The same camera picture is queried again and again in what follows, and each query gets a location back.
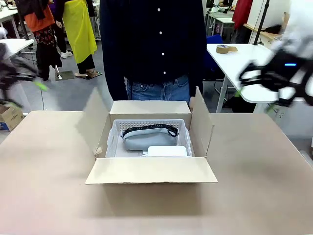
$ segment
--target small cardboard box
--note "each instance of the small cardboard box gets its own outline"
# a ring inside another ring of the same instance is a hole
[[[105,156],[109,132],[116,119],[183,119],[189,130],[193,157]],[[214,125],[199,90],[193,113],[182,101],[115,101],[109,112],[94,90],[77,129],[96,157],[86,184],[217,182],[206,157]]]
[[[0,104],[0,130],[12,131],[23,119],[20,109]]]

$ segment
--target blue led light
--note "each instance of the blue led light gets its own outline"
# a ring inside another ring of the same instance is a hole
[[[285,63],[285,66],[297,66],[296,63]]]

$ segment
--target white power bank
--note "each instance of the white power bank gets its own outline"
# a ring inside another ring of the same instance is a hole
[[[187,157],[185,146],[150,146],[148,148],[149,157]]]

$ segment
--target white sneaker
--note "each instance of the white sneaker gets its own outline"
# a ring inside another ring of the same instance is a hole
[[[61,57],[63,58],[63,59],[66,59],[66,58],[68,58],[68,57],[71,57],[73,54],[72,54],[72,52],[70,52],[70,51],[67,51],[67,52],[61,52]]]

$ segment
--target perforated basket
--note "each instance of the perforated basket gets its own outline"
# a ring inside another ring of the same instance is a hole
[[[171,119],[171,120],[114,120],[112,129],[110,130],[108,137],[108,148],[106,157],[135,157],[139,153],[134,151],[123,150],[122,137],[120,136],[123,131],[131,127],[137,126],[148,126],[154,124],[167,124],[173,125],[179,130],[177,139],[177,145],[185,146],[187,150],[187,156],[192,157],[190,147],[189,132],[185,126],[185,122],[182,119]]]

